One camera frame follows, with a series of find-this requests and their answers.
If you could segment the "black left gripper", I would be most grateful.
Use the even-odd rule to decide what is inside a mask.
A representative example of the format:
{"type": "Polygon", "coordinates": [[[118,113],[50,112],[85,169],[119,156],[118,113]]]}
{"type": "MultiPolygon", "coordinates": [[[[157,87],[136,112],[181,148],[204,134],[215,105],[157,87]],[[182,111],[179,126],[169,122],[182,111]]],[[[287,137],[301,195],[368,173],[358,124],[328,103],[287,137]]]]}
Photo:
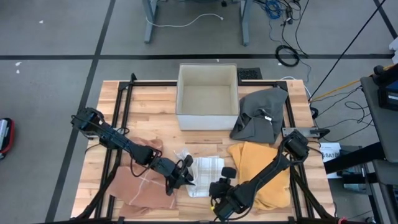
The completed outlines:
{"type": "Polygon", "coordinates": [[[193,176],[187,173],[187,160],[179,160],[174,163],[168,158],[156,157],[152,163],[152,170],[165,177],[166,194],[171,196],[174,189],[182,185],[195,185],[193,176]]]}

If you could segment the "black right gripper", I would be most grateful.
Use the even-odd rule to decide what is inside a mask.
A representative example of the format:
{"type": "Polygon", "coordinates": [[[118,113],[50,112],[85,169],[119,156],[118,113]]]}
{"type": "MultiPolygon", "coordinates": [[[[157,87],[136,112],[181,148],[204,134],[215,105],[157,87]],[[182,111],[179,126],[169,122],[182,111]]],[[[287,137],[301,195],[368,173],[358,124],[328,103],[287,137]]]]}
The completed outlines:
{"type": "Polygon", "coordinates": [[[233,213],[241,214],[249,208],[247,194],[242,185],[232,186],[227,183],[212,182],[209,194],[212,210],[222,222],[226,221],[233,213]]]}

